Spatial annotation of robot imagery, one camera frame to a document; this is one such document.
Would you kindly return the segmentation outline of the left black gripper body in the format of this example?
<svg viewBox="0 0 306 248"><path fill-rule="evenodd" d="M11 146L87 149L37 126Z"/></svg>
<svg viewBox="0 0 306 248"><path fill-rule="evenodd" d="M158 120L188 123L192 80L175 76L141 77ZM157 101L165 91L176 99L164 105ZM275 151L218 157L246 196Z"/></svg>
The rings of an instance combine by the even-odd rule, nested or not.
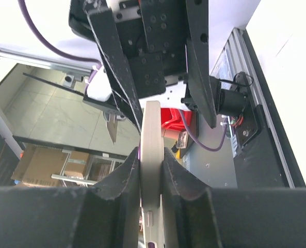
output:
<svg viewBox="0 0 306 248"><path fill-rule="evenodd" d="M162 94L186 73L185 1L101 1L110 7L138 98Z"/></svg>

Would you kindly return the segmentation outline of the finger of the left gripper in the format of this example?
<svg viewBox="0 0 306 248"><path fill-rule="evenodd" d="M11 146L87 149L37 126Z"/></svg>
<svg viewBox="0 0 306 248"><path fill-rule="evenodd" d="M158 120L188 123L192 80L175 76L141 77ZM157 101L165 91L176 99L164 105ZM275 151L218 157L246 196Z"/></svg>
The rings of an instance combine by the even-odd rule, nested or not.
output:
<svg viewBox="0 0 306 248"><path fill-rule="evenodd" d="M123 53L112 9L103 1L84 1L93 36L104 59L116 108L137 128L142 129L142 110L127 57Z"/></svg>
<svg viewBox="0 0 306 248"><path fill-rule="evenodd" d="M186 1L188 88L199 112L211 128L216 127L216 110L209 75L208 1Z"/></svg>

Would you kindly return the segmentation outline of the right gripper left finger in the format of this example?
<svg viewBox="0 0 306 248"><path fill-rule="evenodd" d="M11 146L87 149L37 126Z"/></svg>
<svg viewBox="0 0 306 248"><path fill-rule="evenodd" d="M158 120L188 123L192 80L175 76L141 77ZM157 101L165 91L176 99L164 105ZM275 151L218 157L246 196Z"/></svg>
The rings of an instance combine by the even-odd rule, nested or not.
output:
<svg viewBox="0 0 306 248"><path fill-rule="evenodd" d="M137 247L137 156L88 188L0 187L0 247Z"/></svg>

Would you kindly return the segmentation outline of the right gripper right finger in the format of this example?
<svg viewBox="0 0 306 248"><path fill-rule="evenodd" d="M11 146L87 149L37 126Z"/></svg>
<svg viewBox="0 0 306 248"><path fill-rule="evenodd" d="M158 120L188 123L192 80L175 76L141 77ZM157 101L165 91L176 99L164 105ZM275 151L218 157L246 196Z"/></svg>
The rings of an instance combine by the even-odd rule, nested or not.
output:
<svg viewBox="0 0 306 248"><path fill-rule="evenodd" d="M306 189L212 188L162 163L166 247L306 247Z"/></svg>

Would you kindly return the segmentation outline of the phone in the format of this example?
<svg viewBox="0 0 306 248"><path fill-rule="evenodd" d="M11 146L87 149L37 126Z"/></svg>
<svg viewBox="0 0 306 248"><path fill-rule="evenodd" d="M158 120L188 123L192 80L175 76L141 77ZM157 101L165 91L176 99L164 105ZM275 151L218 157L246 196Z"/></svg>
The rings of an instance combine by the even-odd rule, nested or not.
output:
<svg viewBox="0 0 306 248"><path fill-rule="evenodd" d="M144 108L140 137L140 189L145 247L164 246L160 195L163 160L160 102L148 101Z"/></svg>

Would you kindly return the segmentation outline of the purple smartphone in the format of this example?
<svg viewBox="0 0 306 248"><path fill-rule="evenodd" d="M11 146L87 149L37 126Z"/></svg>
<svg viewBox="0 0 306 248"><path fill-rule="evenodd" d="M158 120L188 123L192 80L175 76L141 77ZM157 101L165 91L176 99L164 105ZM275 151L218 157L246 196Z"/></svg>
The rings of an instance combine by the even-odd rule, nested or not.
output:
<svg viewBox="0 0 306 248"><path fill-rule="evenodd" d="M145 247L160 247L163 245L159 234L161 162L143 146L139 147L138 158L144 244Z"/></svg>

